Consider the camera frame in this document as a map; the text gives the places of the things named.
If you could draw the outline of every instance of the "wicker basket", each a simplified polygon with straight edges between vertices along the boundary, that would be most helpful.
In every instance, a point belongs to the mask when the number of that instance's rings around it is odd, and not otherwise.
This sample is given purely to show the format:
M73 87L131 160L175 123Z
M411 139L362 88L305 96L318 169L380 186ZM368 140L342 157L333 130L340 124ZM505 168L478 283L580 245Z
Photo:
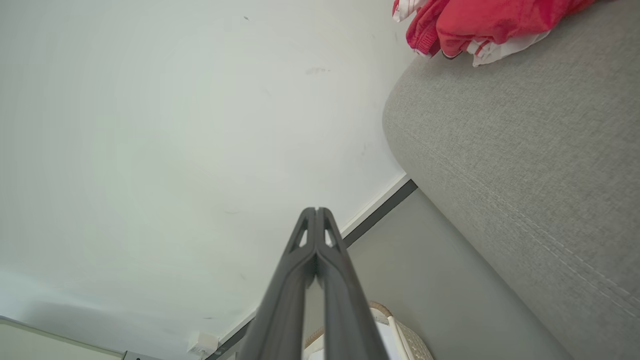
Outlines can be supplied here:
M391 328L400 358L402 360L433 360L424 341L408 327L397 321L391 311L377 302L370 302L371 313L378 323ZM324 347L324 328L321 327L305 341L303 360Z

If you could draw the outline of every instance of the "white wall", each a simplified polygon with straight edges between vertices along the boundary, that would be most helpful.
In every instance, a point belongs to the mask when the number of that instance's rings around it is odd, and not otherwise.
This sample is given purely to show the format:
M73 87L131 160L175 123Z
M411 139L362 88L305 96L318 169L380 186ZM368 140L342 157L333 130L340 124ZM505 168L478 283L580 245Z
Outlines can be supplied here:
M0 319L0 359L120 360L122 356Z
M392 0L0 1L0 314L178 359L402 175Z

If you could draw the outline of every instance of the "dark wall trim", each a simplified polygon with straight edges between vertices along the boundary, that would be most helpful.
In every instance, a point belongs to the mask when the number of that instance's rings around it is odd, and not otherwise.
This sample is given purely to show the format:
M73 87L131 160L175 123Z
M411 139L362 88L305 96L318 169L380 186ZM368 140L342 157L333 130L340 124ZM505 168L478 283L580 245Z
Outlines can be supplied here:
M358 225L355 229L353 229L347 236L344 237L344 244L347 247L351 246L357 239L359 239L364 233L366 233L373 225L376 225L386 214L389 213L394 207L400 204L403 200L406 199L418 186L413 182L413 180L409 180L404 184L398 191L396 191L391 197L385 201L378 209L373 211L371 215L369 215L360 225ZM251 324L250 320L243 327L240 328L229 340L225 341L224 344L220 345L215 353L211 354L206 360L218 360L222 355L225 354L231 347L240 341L244 335L246 335L247 330L249 329L249 325Z

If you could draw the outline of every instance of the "wall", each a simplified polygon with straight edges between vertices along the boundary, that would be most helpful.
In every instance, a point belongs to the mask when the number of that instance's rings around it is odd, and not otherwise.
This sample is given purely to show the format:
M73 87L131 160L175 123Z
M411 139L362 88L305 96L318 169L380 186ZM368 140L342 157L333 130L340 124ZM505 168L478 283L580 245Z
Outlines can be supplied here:
M122 355L0 318L0 358L11 360L120 360Z
M570 360L518 295L420 189L349 247L369 300L422 338L438 360ZM322 326L321 290L305 336Z
M164 359L226 335L303 208L345 224L403 174L391 7L2 1L0 314Z

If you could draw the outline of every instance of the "gray sofa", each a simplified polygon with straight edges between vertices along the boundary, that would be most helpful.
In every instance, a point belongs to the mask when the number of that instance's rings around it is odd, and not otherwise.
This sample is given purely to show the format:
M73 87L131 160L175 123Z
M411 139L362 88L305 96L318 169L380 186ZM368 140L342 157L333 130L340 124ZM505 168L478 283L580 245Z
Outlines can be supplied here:
M640 359L640 2L479 68L417 58L396 159L576 359Z

